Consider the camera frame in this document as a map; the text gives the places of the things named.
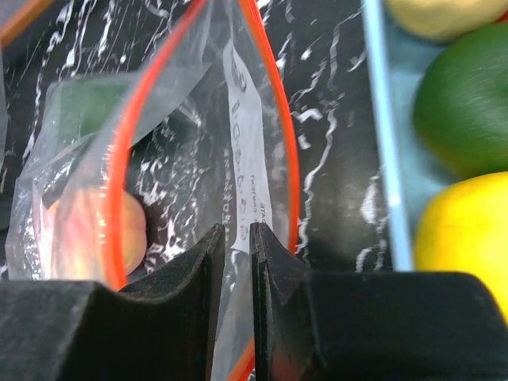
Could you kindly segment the fake pink peach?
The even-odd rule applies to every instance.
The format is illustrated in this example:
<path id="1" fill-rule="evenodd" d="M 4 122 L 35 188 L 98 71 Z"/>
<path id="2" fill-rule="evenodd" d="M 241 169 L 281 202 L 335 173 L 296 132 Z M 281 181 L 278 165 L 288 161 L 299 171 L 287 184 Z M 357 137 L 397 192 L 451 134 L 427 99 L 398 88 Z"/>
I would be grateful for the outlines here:
<path id="1" fill-rule="evenodd" d="M 128 192 L 123 193 L 121 242 L 125 273 L 131 274 L 142 263 L 147 249 L 146 217 L 142 205 Z M 81 190 L 69 214 L 57 217 L 59 203 L 40 207 L 37 247 L 47 279 L 97 279 L 103 277 L 97 253 L 99 192 Z"/>

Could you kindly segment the fake peach apple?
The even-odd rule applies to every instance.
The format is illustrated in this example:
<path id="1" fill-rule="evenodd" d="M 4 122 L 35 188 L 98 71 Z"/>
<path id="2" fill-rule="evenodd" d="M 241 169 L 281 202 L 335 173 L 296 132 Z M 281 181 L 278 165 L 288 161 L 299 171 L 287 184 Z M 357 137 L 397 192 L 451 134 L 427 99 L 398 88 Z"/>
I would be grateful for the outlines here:
<path id="1" fill-rule="evenodd" d="M 433 41 L 451 41 L 497 21 L 506 11 L 504 0 L 385 1 L 394 21 L 407 32 Z"/>

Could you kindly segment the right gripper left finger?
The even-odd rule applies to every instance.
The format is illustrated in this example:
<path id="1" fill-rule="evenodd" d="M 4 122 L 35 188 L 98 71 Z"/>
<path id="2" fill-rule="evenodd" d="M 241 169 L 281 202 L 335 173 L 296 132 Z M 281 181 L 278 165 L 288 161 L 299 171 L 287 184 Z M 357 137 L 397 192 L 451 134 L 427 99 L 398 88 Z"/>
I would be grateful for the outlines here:
<path id="1" fill-rule="evenodd" d="M 208 380 L 225 230 L 112 291 L 91 281 L 1 284 L 4 380 Z"/>

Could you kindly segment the yellow fake lemon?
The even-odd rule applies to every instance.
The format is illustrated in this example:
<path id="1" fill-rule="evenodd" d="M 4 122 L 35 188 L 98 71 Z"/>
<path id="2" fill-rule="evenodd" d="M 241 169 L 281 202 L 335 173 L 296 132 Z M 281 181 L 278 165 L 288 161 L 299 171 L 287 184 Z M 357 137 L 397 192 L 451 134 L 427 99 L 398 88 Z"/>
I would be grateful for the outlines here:
<path id="1" fill-rule="evenodd" d="M 507 173 L 482 175 L 439 193 L 414 238 L 419 271 L 461 271 L 479 278 L 507 315 Z"/>

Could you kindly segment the blue plastic basket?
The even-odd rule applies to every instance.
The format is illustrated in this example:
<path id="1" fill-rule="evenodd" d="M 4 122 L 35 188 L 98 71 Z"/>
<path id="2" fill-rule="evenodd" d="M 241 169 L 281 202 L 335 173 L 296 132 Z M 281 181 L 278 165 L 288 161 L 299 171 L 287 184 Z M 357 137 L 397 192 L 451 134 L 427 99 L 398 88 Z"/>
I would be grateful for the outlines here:
<path id="1" fill-rule="evenodd" d="M 443 189 L 468 179 L 439 161 L 413 123 L 415 96 L 426 70 L 462 36 L 444 42 L 415 36 L 394 21 L 384 2 L 363 2 L 364 32 L 392 264 L 397 271 L 412 271 L 413 242 L 422 212 Z"/>

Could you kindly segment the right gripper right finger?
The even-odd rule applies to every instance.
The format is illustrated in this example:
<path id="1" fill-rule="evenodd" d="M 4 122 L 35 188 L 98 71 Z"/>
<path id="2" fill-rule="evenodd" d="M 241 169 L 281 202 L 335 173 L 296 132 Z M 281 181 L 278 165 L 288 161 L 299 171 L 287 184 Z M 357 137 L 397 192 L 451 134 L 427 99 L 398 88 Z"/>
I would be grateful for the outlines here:
<path id="1" fill-rule="evenodd" d="M 507 326 L 459 272 L 322 272 L 250 227 L 258 380 L 504 380 Z"/>

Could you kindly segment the clear zip bag with fruit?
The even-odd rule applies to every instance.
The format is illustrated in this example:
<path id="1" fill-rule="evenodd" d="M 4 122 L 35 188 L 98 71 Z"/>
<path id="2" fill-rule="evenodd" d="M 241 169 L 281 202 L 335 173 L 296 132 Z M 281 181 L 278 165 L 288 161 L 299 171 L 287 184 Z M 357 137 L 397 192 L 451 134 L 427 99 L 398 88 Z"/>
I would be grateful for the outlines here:
<path id="1" fill-rule="evenodd" d="M 112 291 L 225 230 L 225 263 L 208 380 L 246 380 L 254 368 L 250 226 L 297 242 L 298 153 L 287 98 L 254 1 L 86 1 L 60 12 L 37 49 L 40 72 L 19 79 L 13 121 L 33 132 L 13 185 L 6 235 L 10 280 L 91 281 Z M 76 76 L 136 78 L 99 131 L 61 141 L 44 118 L 50 85 Z M 80 191 L 99 192 L 103 277 L 47 279 L 37 247 L 40 207 L 68 215 Z M 147 249 L 125 273 L 124 192 L 142 205 Z"/>

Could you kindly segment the green fake mango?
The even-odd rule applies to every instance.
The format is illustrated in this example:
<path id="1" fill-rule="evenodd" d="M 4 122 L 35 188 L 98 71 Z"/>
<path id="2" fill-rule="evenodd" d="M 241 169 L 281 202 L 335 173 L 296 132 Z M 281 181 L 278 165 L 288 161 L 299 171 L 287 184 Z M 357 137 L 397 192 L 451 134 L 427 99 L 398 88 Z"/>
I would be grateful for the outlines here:
<path id="1" fill-rule="evenodd" d="M 416 92 L 413 123 L 451 172 L 470 178 L 507 169 L 507 24 L 450 44 Z"/>

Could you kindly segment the fake green fruit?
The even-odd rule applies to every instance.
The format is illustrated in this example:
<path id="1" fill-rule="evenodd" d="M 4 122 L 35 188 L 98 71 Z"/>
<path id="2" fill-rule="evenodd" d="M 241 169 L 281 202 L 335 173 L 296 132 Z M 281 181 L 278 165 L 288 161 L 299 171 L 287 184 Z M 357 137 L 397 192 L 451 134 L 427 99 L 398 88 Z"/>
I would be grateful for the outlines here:
<path id="1" fill-rule="evenodd" d="M 135 78 L 121 73 L 82 75 L 54 82 L 46 94 L 44 118 L 61 141 L 96 133 Z"/>

